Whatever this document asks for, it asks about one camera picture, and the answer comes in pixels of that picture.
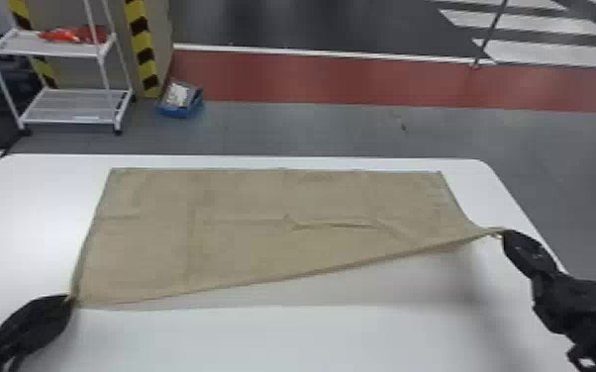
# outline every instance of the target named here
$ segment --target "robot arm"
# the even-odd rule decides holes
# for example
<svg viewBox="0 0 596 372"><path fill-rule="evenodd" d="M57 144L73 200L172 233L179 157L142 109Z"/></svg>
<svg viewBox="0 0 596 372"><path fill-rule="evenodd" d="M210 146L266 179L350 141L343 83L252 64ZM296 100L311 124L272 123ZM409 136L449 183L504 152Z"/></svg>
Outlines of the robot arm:
<svg viewBox="0 0 596 372"><path fill-rule="evenodd" d="M520 232L502 233L504 253L532 282L534 312L551 332L573 342L567 356L581 372L596 372L596 282L559 271L549 252Z"/></svg>

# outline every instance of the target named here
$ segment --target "white wire shelf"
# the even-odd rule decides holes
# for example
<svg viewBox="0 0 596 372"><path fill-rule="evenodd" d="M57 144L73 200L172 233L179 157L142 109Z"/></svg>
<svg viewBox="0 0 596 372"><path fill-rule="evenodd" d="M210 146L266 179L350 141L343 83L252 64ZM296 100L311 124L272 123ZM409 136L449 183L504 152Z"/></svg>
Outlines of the white wire shelf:
<svg viewBox="0 0 596 372"><path fill-rule="evenodd" d="M99 45L99 52L93 44L73 44L50 42L41 39L39 31L11 29L0 38L0 54L5 55L46 55L75 58L103 58L116 41L116 34L110 34L106 43Z"/></svg>
<svg viewBox="0 0 596 372"><path fill-rule="evenodd" d="M21 121L45 124L114 124L122 120L131 98L131 89L44 88L23 113Z"/></svg>

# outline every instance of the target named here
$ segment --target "concrete floor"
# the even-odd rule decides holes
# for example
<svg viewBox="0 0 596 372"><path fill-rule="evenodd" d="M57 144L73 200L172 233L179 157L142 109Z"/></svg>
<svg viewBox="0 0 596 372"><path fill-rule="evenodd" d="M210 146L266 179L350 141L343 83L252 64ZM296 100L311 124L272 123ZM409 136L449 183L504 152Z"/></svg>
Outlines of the concrete floor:
<svg viewBox="0 0 596 372"><path fill-rule="evenodd" d="M144 101L125 130L35 127L12 152L477 158L570 272L596 280L596 114L211 102L179 121Z"/></svg>

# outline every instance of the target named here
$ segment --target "beige towel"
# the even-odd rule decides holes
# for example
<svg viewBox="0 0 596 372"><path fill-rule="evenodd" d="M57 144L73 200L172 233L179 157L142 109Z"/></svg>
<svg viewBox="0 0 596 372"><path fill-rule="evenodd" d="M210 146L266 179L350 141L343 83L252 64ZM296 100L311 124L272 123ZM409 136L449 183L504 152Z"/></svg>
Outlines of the beige towel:
<svg viewBox="0 0 596 372"><path fill-rule="evenodd" d="M138 302L406 256L494 233L439 173L114 169L73 295Z"/></svg>

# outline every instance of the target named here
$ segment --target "red wall stripe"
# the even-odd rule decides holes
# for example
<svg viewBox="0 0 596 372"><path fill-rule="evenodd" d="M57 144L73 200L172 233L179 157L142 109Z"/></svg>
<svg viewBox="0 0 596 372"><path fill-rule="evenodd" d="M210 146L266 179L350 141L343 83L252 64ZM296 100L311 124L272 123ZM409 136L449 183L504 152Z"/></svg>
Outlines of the red wall stripe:
<svg viewBox="0 0 596 372"><path fill-rule="evenodd" d="M177 50L171 76L223 101L596 112L596 69Z"/></svg>

